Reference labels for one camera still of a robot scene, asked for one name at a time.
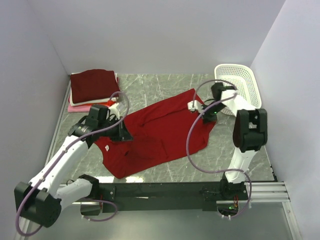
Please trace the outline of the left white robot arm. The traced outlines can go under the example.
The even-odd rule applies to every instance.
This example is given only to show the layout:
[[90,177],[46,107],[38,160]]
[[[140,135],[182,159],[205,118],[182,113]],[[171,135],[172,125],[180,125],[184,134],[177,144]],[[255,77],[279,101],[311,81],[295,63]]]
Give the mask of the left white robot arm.
[[14,189],[16,227],[20,218],[25,218],[49,228],[60,213],[74,202],[84,198],[101,199],[100,182],[93,176],[83,174],[65,187],[60,187],[60,184],[70,168],[99,138],[133,140],[120,114],[122,108],[121,103],[110,107],[94,104],[88,115],[70,128],[62,146],[47,165],[29,182],[17,184]]

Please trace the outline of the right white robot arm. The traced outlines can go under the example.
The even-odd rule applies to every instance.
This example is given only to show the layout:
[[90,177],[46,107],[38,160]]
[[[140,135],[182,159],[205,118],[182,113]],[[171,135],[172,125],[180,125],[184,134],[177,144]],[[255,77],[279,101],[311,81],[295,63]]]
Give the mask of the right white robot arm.
[[233,144],[235,146],[233,156],[220,181],[219,191],[224,198],[232,198],[245,190],[244,172],[247,171],[251,160],[268,140],[268,116],[263,108],[257,108],[244,97],[236,93],[234,86],[225,86],[217,82],[211,87],[213,107],[202,104],[200,111],[204,123],[215,122],[217,113],[224,108],[229,108],[235,116],[233,128]]

